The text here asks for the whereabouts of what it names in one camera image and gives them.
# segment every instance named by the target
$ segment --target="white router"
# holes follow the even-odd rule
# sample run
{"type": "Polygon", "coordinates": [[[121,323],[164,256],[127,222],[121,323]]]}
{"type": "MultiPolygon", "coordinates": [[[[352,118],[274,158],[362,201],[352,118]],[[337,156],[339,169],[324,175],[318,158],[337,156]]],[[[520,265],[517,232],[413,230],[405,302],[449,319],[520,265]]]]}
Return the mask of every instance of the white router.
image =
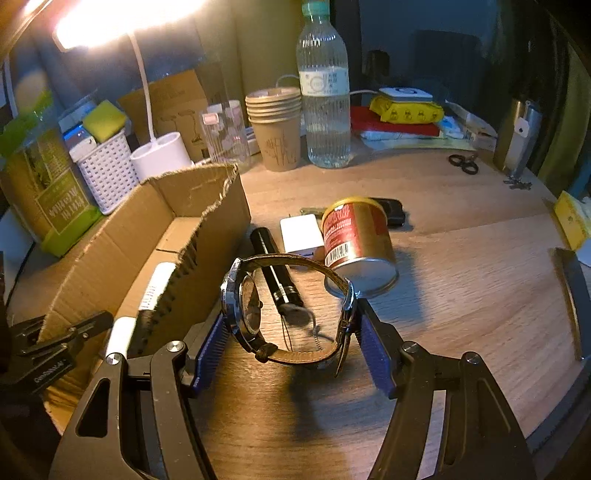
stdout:
{"type": "Polygon", "coordinates": [[[408,87],[384,87],[380,88],[380,93],[390,97],[395,102],[432,102],[433,95],[419,90],[418,88],[408,87]]]}

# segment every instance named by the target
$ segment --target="barcode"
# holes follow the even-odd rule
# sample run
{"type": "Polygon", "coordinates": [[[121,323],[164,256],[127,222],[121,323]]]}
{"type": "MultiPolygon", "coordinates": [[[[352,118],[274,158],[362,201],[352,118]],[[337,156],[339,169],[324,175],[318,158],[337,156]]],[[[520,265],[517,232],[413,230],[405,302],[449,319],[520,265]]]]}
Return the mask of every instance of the barcode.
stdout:
{"type": "Polygon", "coordinates": [[[351,252],[351,242],[345,242],[344,244],[340,244],[334,247],[329,254],[326,256],[324,260],[324,264],[329,267],[336,261],[340,260],[341,258],[345,258],[349,256],[351,252]]]}

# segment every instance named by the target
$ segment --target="metal can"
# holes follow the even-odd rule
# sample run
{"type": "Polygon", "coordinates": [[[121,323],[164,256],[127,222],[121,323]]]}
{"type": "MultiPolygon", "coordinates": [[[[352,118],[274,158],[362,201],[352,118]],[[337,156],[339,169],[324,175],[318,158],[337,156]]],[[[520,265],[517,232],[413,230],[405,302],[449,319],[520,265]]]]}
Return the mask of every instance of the metal can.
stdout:
{"type": "MultiPolygon", "coordinates": [[[[322,216],[324,264],[348,278],[358,296],[371,298],[389,289],[398,278],[396,258],[382,206],[365,197],[348,197],[332,204],[322,216]]],[[[326,290],[342,296],[328,278],[326,290]]]]}

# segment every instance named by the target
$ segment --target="green bottle cap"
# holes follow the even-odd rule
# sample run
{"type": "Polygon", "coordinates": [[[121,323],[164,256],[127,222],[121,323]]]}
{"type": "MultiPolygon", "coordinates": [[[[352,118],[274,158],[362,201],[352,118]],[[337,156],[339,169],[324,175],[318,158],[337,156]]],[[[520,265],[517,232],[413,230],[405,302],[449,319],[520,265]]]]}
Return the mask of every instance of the green bottle cap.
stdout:
{"type": "Polygon", "coordinates": [[[308,2],[301,6],[301,12],[305,17],[330,15],[328,2],[308,2]]]}

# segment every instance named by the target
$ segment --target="stack of paper cups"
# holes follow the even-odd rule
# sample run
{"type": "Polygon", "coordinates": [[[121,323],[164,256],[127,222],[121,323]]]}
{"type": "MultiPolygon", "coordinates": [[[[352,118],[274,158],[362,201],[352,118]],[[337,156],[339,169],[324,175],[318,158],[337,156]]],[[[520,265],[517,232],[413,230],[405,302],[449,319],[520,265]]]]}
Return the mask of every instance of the stack of paper cups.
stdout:
{"type": "Polygon", "coordinates": [[[248,119],[255,131],[264,166],[272,171],[296,168],[301,156],[301,92],[284,87],[246,96],[248,119]]]}

